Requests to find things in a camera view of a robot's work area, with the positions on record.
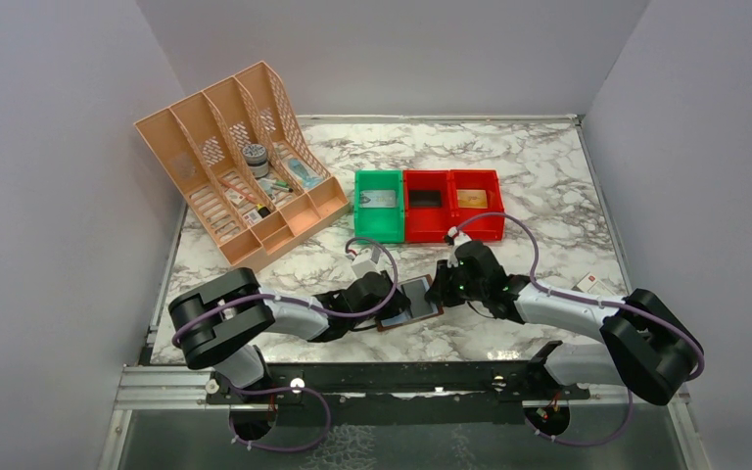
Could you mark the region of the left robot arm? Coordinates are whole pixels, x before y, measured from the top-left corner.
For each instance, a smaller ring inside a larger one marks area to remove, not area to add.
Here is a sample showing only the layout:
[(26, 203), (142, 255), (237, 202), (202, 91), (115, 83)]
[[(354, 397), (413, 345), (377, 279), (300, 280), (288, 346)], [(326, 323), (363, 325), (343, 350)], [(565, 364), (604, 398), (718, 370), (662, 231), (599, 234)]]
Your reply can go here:
[(258, 335), (328, 343), (410, 306), (385, 270), (370, 271), (346, 289), (292, 297), (262, 287), (255, 273), (242, 267), (177, 296), (168, 312), (175, 328), (172, 343), (182, 350), (188, 368), (213, 368), (240, 399), (253, 402), (272, 384), (260, 349), (252, 344)]

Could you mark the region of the brown leather card holder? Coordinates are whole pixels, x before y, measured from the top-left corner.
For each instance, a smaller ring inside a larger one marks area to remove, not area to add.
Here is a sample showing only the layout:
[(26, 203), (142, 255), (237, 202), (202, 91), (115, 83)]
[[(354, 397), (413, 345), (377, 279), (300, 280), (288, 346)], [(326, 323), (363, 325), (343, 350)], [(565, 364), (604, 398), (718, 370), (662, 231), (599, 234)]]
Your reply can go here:
[(410, 305), (398, 315), (378, 321), (377, 330), (384, 332), (443, 315), (444, 309), (441, 306), (425, 300), (425, 294), (431, 288), (432, 283), (433, 278), (430, 274), (400, 282), (399, 289), (410, 300)]

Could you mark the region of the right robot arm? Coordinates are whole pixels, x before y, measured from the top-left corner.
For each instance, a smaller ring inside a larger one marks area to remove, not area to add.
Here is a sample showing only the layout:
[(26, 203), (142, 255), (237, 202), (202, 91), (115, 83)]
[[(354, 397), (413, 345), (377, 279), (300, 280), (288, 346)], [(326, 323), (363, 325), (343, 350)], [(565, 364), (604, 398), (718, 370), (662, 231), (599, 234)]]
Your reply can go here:
[(526, 372), (528, 390), (548, 399), (564, 386), (624, 386), (655, 405), (668, 403), (698, 367), (695, 339), (651, 292), (600, 299), (538, 285), (505, 272), (480, 241), (458, 245), (436, 266), (428, 302), (452, 307), (479, 303), (495, 319), (541, 324), (592, 340), (544, 347)]

